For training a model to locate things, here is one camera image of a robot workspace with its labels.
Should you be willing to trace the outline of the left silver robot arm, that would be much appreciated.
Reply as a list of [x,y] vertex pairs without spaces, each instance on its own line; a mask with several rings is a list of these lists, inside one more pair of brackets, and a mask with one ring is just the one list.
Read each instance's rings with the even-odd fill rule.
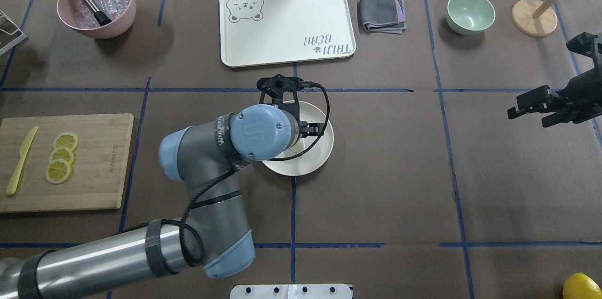
[[[132,171],[120,210],[24,213],[1,216],[9,252],[26,244],[88,243],[159,218],[180,218],[189,201],[183,183],[170,181],[158,162],[164,136],[237,112],[259,98],[250,89],[271,71],[143,74],[133,83],[57,79],[11,72],[1,96],[2,115],[30,117],[134,112]],[[537,117],[509,120],[514,96],[439,93],[434,70],[411,73],[313,72],[301,78],[327,88],[334,147],[325,164],[286,177],[256,162],[237,173],[253,232],[254,262],[236,275],[210,279],[202,267],[113,290],[109,299],[222,299],[236,284],[348,283],[357,299],[549,298],[561,282],[527,266],[531,244],[493,247],[499,267],[484,266],[484,247],[462,241],[484,235],[460,230],[473,216],[454,173],[464,163],[461,145],[477,147],[468,167],[484,167],[484,181],[510,204],[551,200],[528,190],[565,168],[562,127],[542,128]]]

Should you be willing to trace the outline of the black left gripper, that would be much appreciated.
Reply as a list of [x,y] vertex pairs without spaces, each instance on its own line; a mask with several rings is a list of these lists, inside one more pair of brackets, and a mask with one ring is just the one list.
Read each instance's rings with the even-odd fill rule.
[[[301,78],[286,78],[285,76],[278,74],[272,78],[261,78],[258,80],[256,86],[257,89],[261,91],[259,104],[269,104],[290,113],[296,121],[301,137],[321,137],[324,135],[325,122],[310,123],[301,119],[299,99],[297,97],[297,91],[314,87],[320,88],[323,94],[325,94],[325,88],[321,84],[305,81]],[[292,103],[284,103],[285,93],[293,94]],[[264,101],[266,95],[271,98],[271,102],[268,103]]]

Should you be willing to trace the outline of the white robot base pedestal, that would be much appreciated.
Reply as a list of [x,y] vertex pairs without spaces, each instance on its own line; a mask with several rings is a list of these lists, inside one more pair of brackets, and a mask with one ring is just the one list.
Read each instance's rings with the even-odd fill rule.
[[353,299],[353,286],[343,283],[241,284],[230,299]]

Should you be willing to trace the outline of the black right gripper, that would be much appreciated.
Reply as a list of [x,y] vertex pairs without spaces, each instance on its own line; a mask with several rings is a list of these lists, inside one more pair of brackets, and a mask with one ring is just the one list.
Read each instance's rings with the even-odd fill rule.
[[[591,58],[594,67],[571,78],[566,87],[555,92],[560,106],[555,113],[542,118],[544,128],[560,123],[583,123],[601,114],[601,34],[583,32],[566,42],[566,47]],[[508,119],[516,119],[526,113],[548,113],[545,110],[552,101],[553,93],[548,85],[520,94],[514,107],[507,110]]]

